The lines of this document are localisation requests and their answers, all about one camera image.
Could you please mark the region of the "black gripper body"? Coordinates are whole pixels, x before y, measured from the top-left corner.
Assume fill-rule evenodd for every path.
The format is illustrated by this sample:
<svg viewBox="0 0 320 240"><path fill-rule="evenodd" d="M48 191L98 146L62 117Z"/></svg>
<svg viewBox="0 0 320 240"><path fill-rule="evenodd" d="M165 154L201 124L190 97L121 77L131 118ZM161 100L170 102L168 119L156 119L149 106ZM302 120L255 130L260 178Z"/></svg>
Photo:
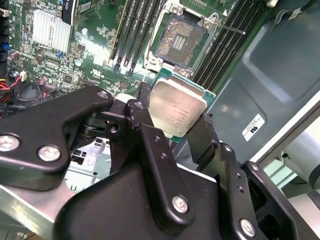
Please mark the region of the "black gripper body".
<svg viewBox="0 0 320 240"><path fill-rule="evenodd" d="M180 235L155 222L142 169L135 162L73 196L53 225L55 240L220 240L218 184L180 165L195 204L194 223Z"/></svg>

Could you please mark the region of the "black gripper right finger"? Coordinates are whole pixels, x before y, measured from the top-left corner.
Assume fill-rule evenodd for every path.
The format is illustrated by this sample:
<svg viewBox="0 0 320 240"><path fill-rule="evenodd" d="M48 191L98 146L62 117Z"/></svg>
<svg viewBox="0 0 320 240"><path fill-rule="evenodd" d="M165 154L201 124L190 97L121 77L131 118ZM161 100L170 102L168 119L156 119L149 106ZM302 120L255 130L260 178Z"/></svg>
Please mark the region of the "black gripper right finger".
<svg viewBox="0 0 320 240"><path fill-rule="evenodd" d="M219 231L224 240L317 240L318 236L252 161L239 163L220 142L211 114L203 114L187 133L198 171L218 184Z"/></svg>

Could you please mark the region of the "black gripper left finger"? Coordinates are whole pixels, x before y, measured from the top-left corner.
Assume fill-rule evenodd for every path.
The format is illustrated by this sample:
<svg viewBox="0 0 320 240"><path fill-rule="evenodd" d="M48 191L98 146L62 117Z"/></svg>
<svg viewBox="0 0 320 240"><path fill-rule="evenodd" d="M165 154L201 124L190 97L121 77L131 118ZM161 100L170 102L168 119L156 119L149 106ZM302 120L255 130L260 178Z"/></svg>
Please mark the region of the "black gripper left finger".
<svg viewBox="0 0 320 240"><path fill-rule="evenodd" d="M150 100L146 90L117 105L108 92L89 86L2 119L1 184L35 191L58 187L80 126L97 114L105 121L102 136L123 144L112 156L118 169L111 175L139 163L153 219L168 235L180 235L194 223L195 207L163 131L151 120Z"/></svg>

